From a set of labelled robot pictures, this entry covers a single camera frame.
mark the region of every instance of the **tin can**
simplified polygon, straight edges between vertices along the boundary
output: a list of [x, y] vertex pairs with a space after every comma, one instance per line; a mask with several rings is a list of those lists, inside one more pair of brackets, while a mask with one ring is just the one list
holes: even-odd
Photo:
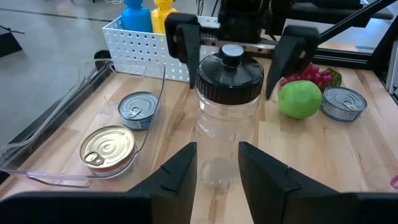
[[146, 130], [154, 118], [159, 97], [147, 91], [132, 93], [122, 99], [118, 111], [123, 125], [131, 130]]
[[331, 86], [323, 92], [320, 110], [327, 116], [343, 122], [356, 120], [368, 103], [354, 90], [341, 86]]
[[132, 131], [123, 126], [107, 126], [91, 133], [80, 146], [80, 160], [98, 176], [121, 173], [136, 151]]

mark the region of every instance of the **black jar lid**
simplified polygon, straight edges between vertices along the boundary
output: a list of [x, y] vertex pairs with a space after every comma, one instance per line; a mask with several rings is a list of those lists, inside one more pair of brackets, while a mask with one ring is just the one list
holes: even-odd
[[213, 102], [241, 105], [260, 95], [263, 79], [264, 70], [256, 60], [241, 46], [227, 44], [200, 62], [197, 88]]

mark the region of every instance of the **pegboard basket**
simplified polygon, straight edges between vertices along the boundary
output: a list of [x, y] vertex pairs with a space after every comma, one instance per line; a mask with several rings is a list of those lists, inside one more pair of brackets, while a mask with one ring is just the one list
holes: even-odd
[[[198, 21], [205, 27], [218, 27], [217, 18], [198, 16]], [[112, 59], [160, 62], [165, 65], [165, 78], [189, 82], [187, 65], [169, 55], [166, 36], [148, 32], [123, 30], [120, 17], [103, 27], [103, 32]], [[218, 52], [217, 47], [201, 46], [200, 58]], [[116, 67], [119, 72], [130, 72], [122, 65]]]

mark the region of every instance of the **glass jar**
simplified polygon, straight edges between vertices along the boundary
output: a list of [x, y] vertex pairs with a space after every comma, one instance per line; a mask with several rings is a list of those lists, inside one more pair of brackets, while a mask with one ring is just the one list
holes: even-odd
[[206, 185], [229, 190], [239, 177], [238, 143], [252, 141], [263, 76], [261, 65], [238, 45], [225, 45], [200, 62], [196, 137]]

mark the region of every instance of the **green apple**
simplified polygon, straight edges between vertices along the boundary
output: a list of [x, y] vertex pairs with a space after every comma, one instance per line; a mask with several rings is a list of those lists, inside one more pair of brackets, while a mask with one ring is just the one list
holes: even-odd
[[279, 110], [295, 119], [314, 115], [322, 103], [321, 90], [310, 81], [290, 82], [279, 92]]

